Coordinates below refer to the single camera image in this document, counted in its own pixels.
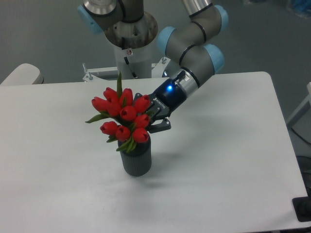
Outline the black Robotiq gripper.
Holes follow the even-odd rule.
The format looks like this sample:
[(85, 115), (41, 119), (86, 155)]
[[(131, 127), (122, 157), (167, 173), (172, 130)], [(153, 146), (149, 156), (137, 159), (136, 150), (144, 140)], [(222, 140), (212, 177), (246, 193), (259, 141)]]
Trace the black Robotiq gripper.
[[(149, 125), (147, 131), (149, 133), (158, 133), (171, 129), (171, 122), (167, 117), (177, 109), (186, 99), (186, 92), (173, 81), (165, 81), (153, 93), (149, 94), (149, 99), (152, 102), (147, 108), (147, 111), (152, 111), (151, 121), (162, 119), (155, 125)], [(133, 103), (144, 103), (145, 96), (136, 93)]]

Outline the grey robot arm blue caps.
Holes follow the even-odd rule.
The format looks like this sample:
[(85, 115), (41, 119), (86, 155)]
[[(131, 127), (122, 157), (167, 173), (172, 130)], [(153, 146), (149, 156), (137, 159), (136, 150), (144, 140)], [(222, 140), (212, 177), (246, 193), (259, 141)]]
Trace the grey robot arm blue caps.
[(104, 33), (114, 47), (117, 69), (124, 79), (149, 78), (154, 68), (147, 50), (156, 42), (165, 58), (179, 70), (151, 95), (150, 133), (170, 129), (171, 113), (215, 75), (224, 55), (208, 40), (228, 26), (226, 10), (210, 0), (185, 0), (190, 23), (182, 30), (159, 31), (155, 18), (141, 0), (86, 0), (78, 7), (83, 22), (93, 33)]

